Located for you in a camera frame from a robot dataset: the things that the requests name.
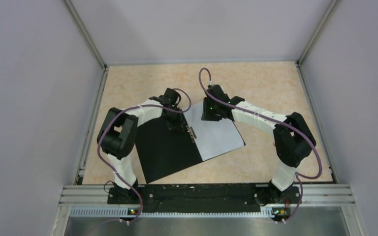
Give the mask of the black file folder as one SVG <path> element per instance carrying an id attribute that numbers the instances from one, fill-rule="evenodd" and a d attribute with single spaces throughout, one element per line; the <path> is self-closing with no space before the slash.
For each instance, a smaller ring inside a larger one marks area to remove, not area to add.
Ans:
<path id="1" fill-rule="evenodd" d="M 169 130 L 162 118 L 138 127 L 135 146 L 147 183 L 203 163 L 184 122 L 184 132 Z"/>

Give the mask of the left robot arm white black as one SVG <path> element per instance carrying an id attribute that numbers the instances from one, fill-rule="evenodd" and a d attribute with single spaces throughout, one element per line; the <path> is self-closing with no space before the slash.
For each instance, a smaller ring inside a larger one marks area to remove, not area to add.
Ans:
<path id="1" fill-rule="evenodd" d="M 167 88 L 159 97 L 150 97 L 143 103 L 123 110 L 111 108 L 97 136 L 97 154 L 102 162 L 112 169 L 114 184 L 120 189 L 119 196 L 126 203 L 138 197 L 134 187 L 137 177 L 131 167 L 130 153 L 134 148 L 138 127 L 157 118 L 166 122 L 169 130 L 183 131 L 184 113 L 179 103 L 182 95 L 188 94 L 180 88 Z"/>

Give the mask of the metal folder clip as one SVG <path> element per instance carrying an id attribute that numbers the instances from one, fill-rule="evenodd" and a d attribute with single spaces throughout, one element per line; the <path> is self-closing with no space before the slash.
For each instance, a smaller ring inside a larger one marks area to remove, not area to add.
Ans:
<path id="1" fill-rule="evenodd" d="M 189 136 L 191 138 L 191 141 L 193 143 L 195 143 L 195 140 L 196 140 L 196 135 L 195 135 L 195 132 L 193 130 L 193 128 L 191 126 L 187 126 L 187 132 L 189 133 Z"/>

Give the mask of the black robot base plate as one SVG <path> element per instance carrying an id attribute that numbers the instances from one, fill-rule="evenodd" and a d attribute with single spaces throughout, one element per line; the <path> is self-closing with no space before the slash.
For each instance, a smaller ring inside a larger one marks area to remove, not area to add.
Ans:
<path id="1" fill-rule="evenodd" d="M 143 206 L 143 213 L 245 213 L 259 212 L 271 204 L 284 207 L 298 203 L 299 187 L 272 191 L 269 184 L 143 184 L 137 194 L 111 187 L 108 204 Z"/>

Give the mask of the white paper stack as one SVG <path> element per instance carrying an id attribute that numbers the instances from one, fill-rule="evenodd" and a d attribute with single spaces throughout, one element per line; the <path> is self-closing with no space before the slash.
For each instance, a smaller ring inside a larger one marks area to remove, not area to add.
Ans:
<path id="1" fill-rule="evenodd" d="M 203 104 L 196 103 L 184 113 L 188 125 L 195 132 L 195 144 L 202 162 L 246 145 L 233 121 L 229 119 L 203 121 L 201 120 L 202 110 Z"/>

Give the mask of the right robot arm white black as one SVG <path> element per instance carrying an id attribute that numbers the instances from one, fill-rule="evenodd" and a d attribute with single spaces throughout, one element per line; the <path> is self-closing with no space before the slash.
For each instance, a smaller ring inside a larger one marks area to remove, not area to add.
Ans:
<path id="1" fill-rule="evenodd" d="M 203 120 L 229 119 L 273 136 L 280 163 L 270 180 L 269 197 L 276 203 L 283 202 L 289 196 L 288 188 L 294 182 L 298 166 L 316 147 L 303 116 L 297 112 L 291 115 L 270 112 L 238 96 L 229 98 L 220 85 L 209 85 L 205 94 Z"/>

